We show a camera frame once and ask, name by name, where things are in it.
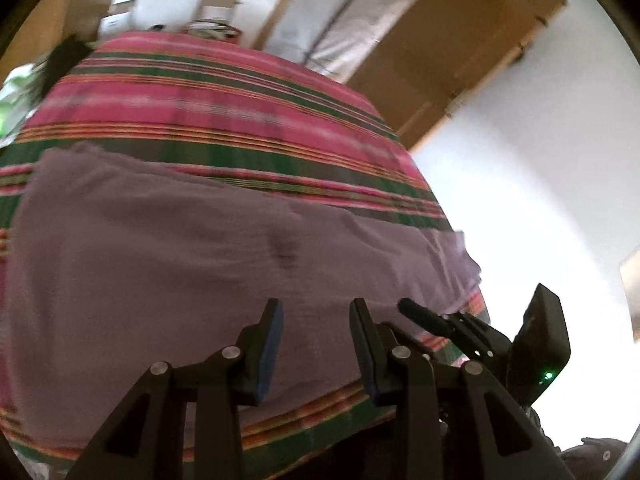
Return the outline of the black bag beside bed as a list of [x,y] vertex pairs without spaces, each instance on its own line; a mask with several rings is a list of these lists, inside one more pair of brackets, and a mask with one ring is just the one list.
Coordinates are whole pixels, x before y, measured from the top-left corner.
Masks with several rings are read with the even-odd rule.
[[76,35],[63,39],[35,68],[35,79],[28,85],[28,98],[32,105],[39,104],[76,65],[94,51]]

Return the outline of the purple fleece garment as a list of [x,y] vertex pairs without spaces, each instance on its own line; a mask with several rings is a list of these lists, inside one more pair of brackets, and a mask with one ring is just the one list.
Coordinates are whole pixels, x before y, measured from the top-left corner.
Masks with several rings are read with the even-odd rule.
[[153,363],[203,361],[271,298],[284,331],[254,424],[359,375],[348,308],[460,310],[480,267],[460,232],[237,188],[79,143],[37,162],[9,239],[6,362],[32,440],[83,445]]

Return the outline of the plastic covered mattress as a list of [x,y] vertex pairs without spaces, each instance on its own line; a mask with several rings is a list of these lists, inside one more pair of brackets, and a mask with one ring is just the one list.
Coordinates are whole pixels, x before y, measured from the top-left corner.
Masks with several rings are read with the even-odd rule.
[[348,81],[416,0],[292,0],[262,50]]

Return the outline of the small white box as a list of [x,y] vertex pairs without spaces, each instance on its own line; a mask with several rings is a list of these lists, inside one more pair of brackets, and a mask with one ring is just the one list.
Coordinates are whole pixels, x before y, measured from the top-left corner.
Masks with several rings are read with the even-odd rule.
[[107,14],[101,18],[98,28],[98,39],[100,41],[111,39],[115,36],[130,32],[134,29],[134,9],[137,0],[126,0],[113,3]]

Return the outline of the green white floral pillow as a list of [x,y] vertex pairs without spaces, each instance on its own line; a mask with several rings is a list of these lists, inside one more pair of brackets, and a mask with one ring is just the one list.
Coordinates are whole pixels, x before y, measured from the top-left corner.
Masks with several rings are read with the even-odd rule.
[[1,86],[1,147],[10,145],[41,101],[41,65],[15,67]]

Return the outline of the brown wooden wardrobe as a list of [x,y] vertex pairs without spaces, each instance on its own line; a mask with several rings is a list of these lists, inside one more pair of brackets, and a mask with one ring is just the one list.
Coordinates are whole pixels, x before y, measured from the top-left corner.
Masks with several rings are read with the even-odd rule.
[[112,0],[1,0],[1,76],[76,35],[95,40]]

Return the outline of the cardboard box with label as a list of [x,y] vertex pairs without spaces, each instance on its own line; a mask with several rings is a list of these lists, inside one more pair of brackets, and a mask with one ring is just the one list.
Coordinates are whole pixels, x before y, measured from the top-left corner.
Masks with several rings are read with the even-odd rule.
[[240,0],[198,0],[195,19],[199,22],[230,24]]

